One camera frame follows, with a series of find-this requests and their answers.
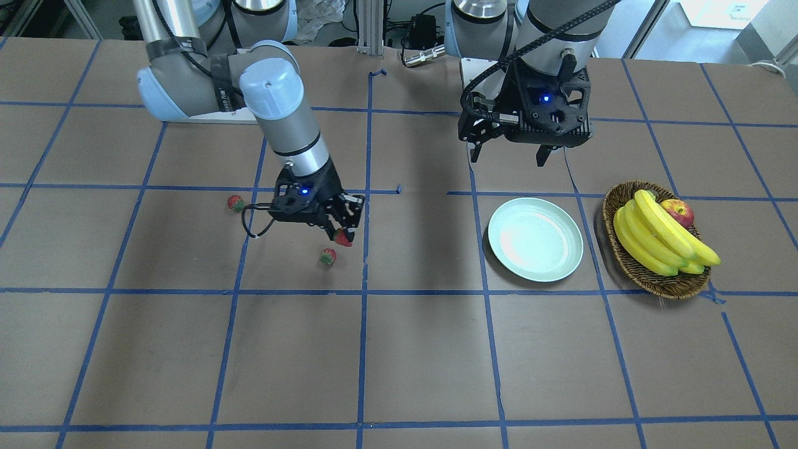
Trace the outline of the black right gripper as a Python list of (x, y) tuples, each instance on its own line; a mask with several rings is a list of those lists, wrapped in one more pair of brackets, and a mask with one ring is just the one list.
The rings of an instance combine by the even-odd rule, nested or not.
[[(355, 235), (364, 207), (365, 196), (344, 193), (335, 165), (328, 161), (307, 176), (299, 176), (290, 165), (283, 165), (269, 213), (276, 221), (323, 228), (333, 242), (337, 228), (343, 228), (350, 239)], [(336, 228), (333, 220), (341, 226)]]

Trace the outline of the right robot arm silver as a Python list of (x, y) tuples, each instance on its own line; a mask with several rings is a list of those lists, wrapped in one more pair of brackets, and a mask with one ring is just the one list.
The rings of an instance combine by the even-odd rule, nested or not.
[(349, 246), (365, 197), (342, 188), (300, 75), (285, 45), (297, 33), (294, 1), (136, 1), (149, 65), (137, 74), (143, 104), (163, 122), (249, 110), (282, 165), (267, 203), (274, 221), (322, 228)]

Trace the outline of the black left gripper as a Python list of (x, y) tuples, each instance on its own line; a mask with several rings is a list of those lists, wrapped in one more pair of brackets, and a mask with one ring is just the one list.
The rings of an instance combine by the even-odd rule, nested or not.
[(540, 145), (537, 167), (544, 167), (559, 146), (584, 144), (594, 135), (590, 88), (586, 68), (566, 80), (514, 62), (485, 77), (466, 97), (471, 110), (462, 110), (458, 120), (458, 137), (468, 142), (469, 162), (476, 164), (483, 144), (499, 137)]

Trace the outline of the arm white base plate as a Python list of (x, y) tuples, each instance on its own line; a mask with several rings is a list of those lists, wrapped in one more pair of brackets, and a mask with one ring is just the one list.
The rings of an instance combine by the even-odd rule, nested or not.
[[(490, 66), (496, 63), (495, 60), (484, 59), (461, 59), (461, 78), (465, 88)], [(503, 117), (518, 117), (517, 106), (513, 100), (516, 86), (515, 80), (510, 79), (511, 68), (499, 69), (486, 79), (482, 80), (474, 89), (473, 96), (478, 100), (487, 100), (488, 104), (475, 104), (473, 108), (484, 106), (490, 112), (498, 112)]]

